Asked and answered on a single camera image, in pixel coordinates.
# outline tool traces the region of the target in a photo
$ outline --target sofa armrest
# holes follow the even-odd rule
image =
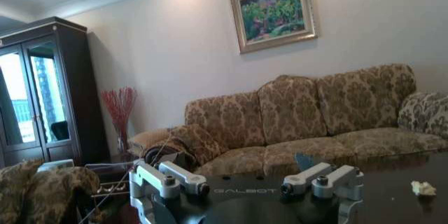
[[[136,134],[128,140],[128,152],[138,157],[144,157],[151,147],[155,146],[160,141],[168,139],[170,130],[170,128],[162,128]]]
[[[128,151],[134,155],[144,157],[146,160],[152,159],[154,154],[164,146],[162,155],[184,151],[195,157],[195,161],[200,165],[206,164],[226,151],[226,148],[219,145],[208,131],[198,124],[143,132],[130,139],[130,146]]]
[[[398,123],[403,129],[448,139],[448,95],[420,92],[410,95],[402,105]]]
[[[210,132],[199,124],[175,127],[171,130],[171,136],[184,143],[200,165],[204,165],[226,152],[226,148],[220,146]]]

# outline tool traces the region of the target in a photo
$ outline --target wall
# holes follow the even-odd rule
[[[131,135],[183,124],[188,101],[255,90],[286,73],[316,77],[403,62],[422,91],[448,92],[448,0],[314,2],[320,38],[247,55],[230,0],[127,0],[71,17],[90,27],[100,90],[139,91]]]

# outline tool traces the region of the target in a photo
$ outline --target sofa cushion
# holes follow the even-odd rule
[[[26,161],[0,170],[0,223],[16,223],[31,179],[43,162]]]
[[[415,92],[410,66],[383,65],[318,79],[320,110],[331,135],[398,125],[402,102]]]
[[[260,88],[259,98],[267,144],[327,136],[314,80],[280,76]]]
[[[264,145],[256,92],[190,102],[186,107],[186,124],[199,124],[224,148]]]
[[[400,128],[380,128],[344,133],[335,137],[358,159],[448,149],[448,141],[436,135]]]
[[[292,175],[299,173],[295,154],[302,153],[335,164],[350,164],[354,152],[331,137],[308,138],[267,146],[264,174]]]
[[[399,127],[448,139],[448,95],[440,93],[410,95],[400,109]]]
[[[230,174],[263,175],[264,151],[266,147],[247,147],[230,150],[199,167],[195,173],[204,176]]]

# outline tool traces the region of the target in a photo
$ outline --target landscape painting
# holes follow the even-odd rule
[[[231,0],[240,52],[318,37],[311,0]]]
[[[240,0],[240,5],[248,43],[304,30],[300,0]]]

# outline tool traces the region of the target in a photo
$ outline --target throw pillow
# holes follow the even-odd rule
[[[72,201],[75,189],[88,195],[98,191],[100,179],[84,167],[47,170],[31,181],[20,216],[20,223],[59,224]]]
[[[420,92],[410,95],[400,109],[399,127],[448,139],[448,95]]]
[[[43,162],[26,161],[0,170],[0,223],[16,223],[31,179]]]

